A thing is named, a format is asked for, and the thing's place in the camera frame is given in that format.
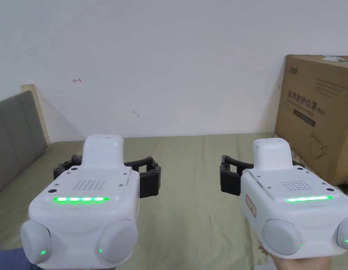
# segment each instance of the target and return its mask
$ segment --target green indicator light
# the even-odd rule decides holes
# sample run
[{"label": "green indicator light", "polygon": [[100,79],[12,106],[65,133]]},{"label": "green indicator light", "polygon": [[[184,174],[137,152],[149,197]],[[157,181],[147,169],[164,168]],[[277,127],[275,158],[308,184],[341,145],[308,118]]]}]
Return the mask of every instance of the green indicator light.
[{"label": "green indicator light", "polygon": [[307,201],[307,200],[328,200],[332,198],[333,196],[313,196],[313,197],[291,198],[291,199],[287,199],[287,201],[293,202],[293,201]]},{"label": "green indicator light", "polygon": [[103,200],[109,200],[109,198],[104,197],[57,197],[54,198],[54,201],[103,201]]}]

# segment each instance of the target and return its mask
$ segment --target white wall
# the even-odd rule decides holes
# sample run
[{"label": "white wall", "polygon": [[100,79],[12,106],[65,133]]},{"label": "white wall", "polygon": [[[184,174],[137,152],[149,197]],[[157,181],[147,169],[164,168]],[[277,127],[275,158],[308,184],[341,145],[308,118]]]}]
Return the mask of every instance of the white wall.
[{"label": "white wall", "polygon": [[0,0],[0,99],[52,141],[273,131],[287,54],[348,55],[348,1]]}]

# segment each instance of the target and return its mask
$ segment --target cardboard box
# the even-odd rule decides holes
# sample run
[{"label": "cardboard box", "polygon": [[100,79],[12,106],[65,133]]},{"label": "cardboard box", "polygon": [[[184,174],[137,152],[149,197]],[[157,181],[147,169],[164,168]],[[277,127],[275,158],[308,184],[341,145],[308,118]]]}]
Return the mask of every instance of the cardboard box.
[{"label": "cardboard box", "polygon": [[322,179],[348,182],[348,56],[287,56],[276,133]]}]

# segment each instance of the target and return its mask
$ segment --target white plastic casing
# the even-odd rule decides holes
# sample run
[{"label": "white plastic casing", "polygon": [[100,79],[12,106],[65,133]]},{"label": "white plastic casing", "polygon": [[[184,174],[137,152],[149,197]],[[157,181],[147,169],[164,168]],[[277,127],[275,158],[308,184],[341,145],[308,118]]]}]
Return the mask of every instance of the white plastic casing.
[{"label": "white plastic casing", "polygon": [[[348,217],[348,197],[307,169],[293,166],[283,139],[256,140],[253,150],[254,168],[243,171],[240,201],[265,250],[290,259],[344,253],[337,238],[339,224]],[[287,201],[317,196],[332,199]]]},{"label": "white plastic casing", "polygon": [[[124,140],[117,135],[89,136],[82,164],[63,172],[31,202],[30,220],[47,227],[51,236],[50,254],[39,267],[107,269],[130,257],[138,237],[140,175],[124,166],[123,147]],[[109,200],[54,201],[58,197]],[[25,252],[32,250],[30,241],[23,242]]]}]

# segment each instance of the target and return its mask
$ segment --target bed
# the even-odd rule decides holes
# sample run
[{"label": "bed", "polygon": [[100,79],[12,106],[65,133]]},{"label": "bed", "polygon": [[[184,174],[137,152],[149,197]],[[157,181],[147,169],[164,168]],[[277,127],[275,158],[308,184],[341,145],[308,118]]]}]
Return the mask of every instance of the bed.
[{"label": "bed", "polygon": [[[154,157],[162,167],[156,197],[140,200],[139,241],[119,270],[253,269],[266,264],[236,196],[222,193],[221,155],[253,162],[255,139],[273,133],[125,139],[125,161]],[[83,142],[49,144],[47,150],[0,192],[0,250],[21,247],[20,227],[30,201],[52,181],[52,170]],[[293,153],[293,159],[303,162]],[[348,252],[333,269],[348,269]]]}]

